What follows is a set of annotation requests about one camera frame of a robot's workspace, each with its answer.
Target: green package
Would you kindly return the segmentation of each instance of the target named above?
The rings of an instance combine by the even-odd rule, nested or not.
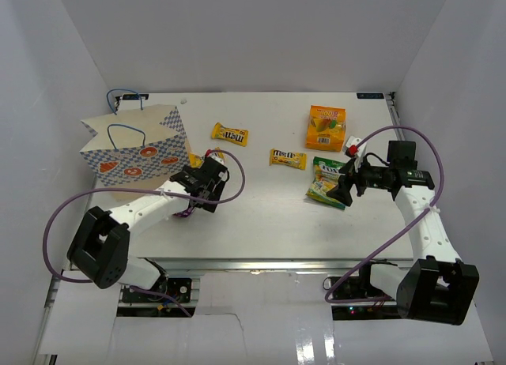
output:
[[[308,195],[311,199],[331,205],[336,209],[345,209],[345,205],[327,196],[327,191],[338,185],[339,169],[344,166],[343,162],[329,160],[327,158],[315,157],[313,159],[313,170],[315,179],[309,187]]]

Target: robotic arm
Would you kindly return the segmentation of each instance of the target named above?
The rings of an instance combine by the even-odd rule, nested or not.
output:
[[[157,190],[160,195],[146,195],[109,211],[93,207],[83,217],[67,258],[99,288],[116,282],[145,290],[163,291],[167,274],[147,258],[128,255],[130,239],[171,215],[187,216],[195,208],[209,212],[228,181],[223,160],[214,153],[199,168],[185,166]],[[173,192],[191,195],[203,201],[192,201],[164,195]]]
[[[338,185],[327,196],[350,206],[351,187],[361,196],[368,187],[388,190],[407,224],[434,198],[434,182],[427,171],[417,170],[416,143],[390,141],[387,166],[372,166],[360,139],[351,137],[346,154],[352,159],[340,170]],[[432,207],[410,231],[414,264],[408,272],[388,262],[372,261],[361,269],[361,284],[368,291],[383,291],[397,302],[402,318],[460,325],[478,286],[474,265],[464,264],[450,244],[439,210]]]

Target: checkered bag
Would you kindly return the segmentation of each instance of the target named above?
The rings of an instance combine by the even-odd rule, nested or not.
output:
[[[150,106],[82,123],[93,138],[81,155],[104,186],[166,179],[190,164],[190,147],[176,106]]]

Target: snack package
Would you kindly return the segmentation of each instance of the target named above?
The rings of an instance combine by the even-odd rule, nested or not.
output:
[[[306,170],[306,159],[305,153],[282,152],[281,150],[271,149],[269,165],[280,164]]]
[[[340,152],[345,141],[346,110],[311,106],[306,148]]]
[[[200,167],[200,165],[202,165],[202,162],[204,162],[203,156],[198,156],[194,153],[189,153],[188,156],[190,157],[190,166],[192,166],[192,167]],[[223,155],[223,153],[213,152],[213,153],[211,153],[211,156],[217,156],[217,157],[221,158],[223,160],[223,162],[225,162],[225,156]]]
[[[332,190],[338,185],[339,169],[344,165],[343,162],[315,157],[313,160],[315,179],[313,179],[313,183],[306,195],[311,199],[321,201],[337,209],[345,209],[345,205],[341,202],[327,196],[327,191]]]
[[[246,146],[247,144],[247,130],[235,130],[233,128],[226,128],[219,122],[213,128],[211,132],[211,138],[218,138],[238,144],[240,146]]]

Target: bag handle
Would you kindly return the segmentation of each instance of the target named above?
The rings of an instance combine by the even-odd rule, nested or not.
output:
[[[114,123],[114,124],[109,124],[108,125],[108,136],[109,136],[109,140],[111,140],[112,146],[114,146],[114,149],[117,149],[117,148],[116,148],[116,144],[114,143],[114,141],[112,140],[112,137],[111,137],[111,131],[110,131],[110,129],[111,129],[112,126],[122,126],[123,128],[128,128],[129,130],[135,130],[135,131],[143,134],[144,138],[142,139],[142,146],[145,145],[145,133],[144,133],[143,130],[140,130],[138,128],[134,128],[132,126],[128,126],[127,124]]]
[[[112,106],[111,101],[109,100],[109,95],[111,95],[111,92],[113,92],[113,91],[128,91],[128,92],[132,92],[133,94],[135,94],[135,95],[138,96],[138,98],[139,98],[139,100],[141,102],[141,111],[144,109],[142,107],[142,96],[137,91],[130,90],[129,88],[113,88],[113,89],[111,89],[111,90],[108,91],[108,93],[105,96],[105,99],[107,99],[109,108],[111,108],[111,111],[112,111],[112,113],[114,115],[117,115],[118,113],[116,112],[116,109]]]

